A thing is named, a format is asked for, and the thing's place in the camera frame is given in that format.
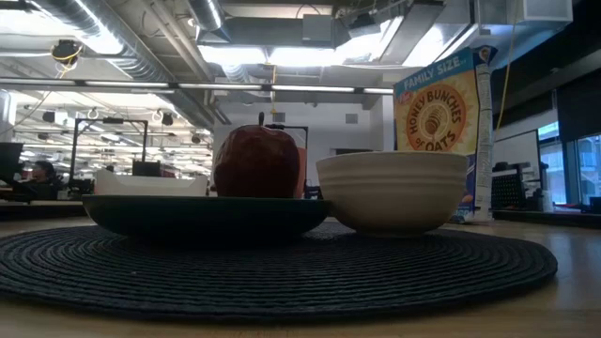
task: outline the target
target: plate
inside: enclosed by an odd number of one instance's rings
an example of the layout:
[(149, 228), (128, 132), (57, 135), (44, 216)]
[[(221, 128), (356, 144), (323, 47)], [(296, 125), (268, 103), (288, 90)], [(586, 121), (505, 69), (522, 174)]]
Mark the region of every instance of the plate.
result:
[(293, 238), (329, 212), (327, 201), (302, 199), (85, 195), (83, 201), (99, 226), (159, 241)]

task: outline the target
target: wooden table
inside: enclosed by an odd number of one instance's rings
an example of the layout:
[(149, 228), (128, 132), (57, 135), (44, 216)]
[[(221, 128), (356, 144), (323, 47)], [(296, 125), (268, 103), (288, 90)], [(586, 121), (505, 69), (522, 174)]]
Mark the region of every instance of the wooden table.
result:
[[(88, 219), (0, 223), (0, 237)], [(445, 225), (548, 247), (559, 261), (556, 281), (527, 295), (443, 314), (315, 326), (233, 326), (151, 323), (0, 300), (0, 337), (599, 337), (601, 231), (495, 222)]]

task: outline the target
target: honey bunches of oats box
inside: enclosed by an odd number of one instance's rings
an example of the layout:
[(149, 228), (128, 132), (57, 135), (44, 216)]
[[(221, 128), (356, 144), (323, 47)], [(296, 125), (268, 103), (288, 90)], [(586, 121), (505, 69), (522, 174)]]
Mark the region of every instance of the honey bunches of oats box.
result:
[(497, 51), (465, 48), (394, 86), (396, 148), (470, 159), (457, 222), (491, 219), (492, 101), (488, 63)]

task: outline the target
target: woven placemat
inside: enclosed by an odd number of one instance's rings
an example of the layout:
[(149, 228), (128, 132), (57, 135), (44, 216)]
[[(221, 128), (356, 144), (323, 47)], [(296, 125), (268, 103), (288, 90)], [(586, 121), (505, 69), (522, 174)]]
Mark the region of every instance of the woven placemat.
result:
[(142, 318), (408, 315), (506, 298), (556, 270), (555, 257), (528, 241), (450, 230), (364, 238), (337, 223), (241, 250), (169, 249), (97, 226), (0, 239), (0, 294)]

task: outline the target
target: red apple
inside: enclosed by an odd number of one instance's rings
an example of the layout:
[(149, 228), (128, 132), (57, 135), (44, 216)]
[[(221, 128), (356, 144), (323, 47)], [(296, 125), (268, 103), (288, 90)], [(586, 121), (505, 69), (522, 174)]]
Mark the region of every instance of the red apple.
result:
[(299, 151), (287, 133), (261, 126), (239, 127), (229, 133), (217, 154), (217, 194), (292, 198), (299, 162)]

